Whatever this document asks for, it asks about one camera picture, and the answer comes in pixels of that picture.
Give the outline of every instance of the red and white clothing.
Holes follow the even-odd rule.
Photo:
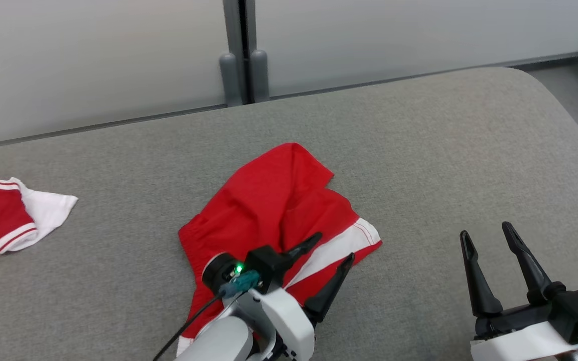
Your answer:
[[[325,187],[331,178],[333,173],[295,143],[278,146],[239,169],[179,230],[196,284],[189,315],[213,297],[202,284],[202,270],[220,252],[244,260],[248,251],[262,245],[283,252],[313,233],[323,233],[284,278],[287,292],[303,304],[350,252],[356,253],[358,263],[377,249],[382,243],[378,231],[356,214],[348,199]],[[220,303],[209,306],[184,331],[178,354],[222,308]]]
[[[0,254],[36,244],[64,223],[73,195],[28,189],[19,179],[0,180]]]

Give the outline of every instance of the red garment with white stripe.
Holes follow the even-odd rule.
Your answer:
[[[213,256],[229,252],[244,260],[265,244],[286,251],[313,233],[323,237],[286,273],[284,287],[303,304],[333,276],[340,261],[356,252],[356,263],[381,244],[376,229],[348,199],[325,188],[333,173],[299,144],[283,144],[239,169],[179,231],[196,289],[190,315],[213,297],[202,270]],[[178,353],[223,306],[209,306],[183,333]]]
[[[0,254],[33,245],[61,226],[76,201],[30,190],[16,178],[0,180]]]

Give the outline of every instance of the folded garment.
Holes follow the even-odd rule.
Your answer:
[[[0,180],[0,254],[36,244],[64,223],[77,197],[28,189],[19,179]]]
[[[202,284],[202,271],[220,252],[244,260],[248,251],[262,245],[283,252],[323,233],[285,275],[284,288],[303,304],[350,252],[356,253],[358,263],[377,249],[382,243],[378,231],[356,214],[348,199],[325,188],[331,178],[333,173],[299,144],[278,146],[239,169],[179,230],[196,284],[189,315],[213,297]],[[222,310],[217,302],[209,306],[183,332],[177,353]]]

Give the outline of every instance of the black cable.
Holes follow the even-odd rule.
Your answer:
[[[171,339],[169,340],[169,342],[167,342],[165,347],[162,347],[162,349],[158,352],[158,354],[153,358],[153,361],[158,361],[158,359],[160,359],[160,357],[162,357],[162,355],[165,352],[167,352],[168,348],[171,347],[171,345],[175,342],[175,340],[177,340],[180,337],[180,334],[182,334],[184,332],[184,330],[187,329],[187,327],[189,327],[191,325],[191,323],[193,323],[195,318],[198,318],[200,313],[204,312],[204,310],[206,310],[209,306],[211,306],[211,304],[213,304],[213,302],[218,301],[218,299],[222,299],[223,296],[224,296],[224,292],[218,292],[218,294],[216,294],[215,297],[213,297],[211,299],[211,301],[206,302],[206,304],[204,304],[204,306],[202,306],[202,308],[200,308],[200,310],[198,310],[195,313],[195,315],[193,315],[193,317],[189,318],[188,321],[184,322],[182,327],[180,327],[180,329],[177,331],[177,333],[175,333],[174,336],[171,337]]]

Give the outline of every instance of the gray fabric tabletop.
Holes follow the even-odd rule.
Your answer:
[[[333,171],[384,242],[317,327],[315,361],[470,359],[462,229],[505,308],[527,290],[504,220],[578,288],[578,127],[531,76],[473,69],[0,147],[0,178],[80,197],[0,256],[0,360],[152,359],[195,287],[178,229],[283,142]]]

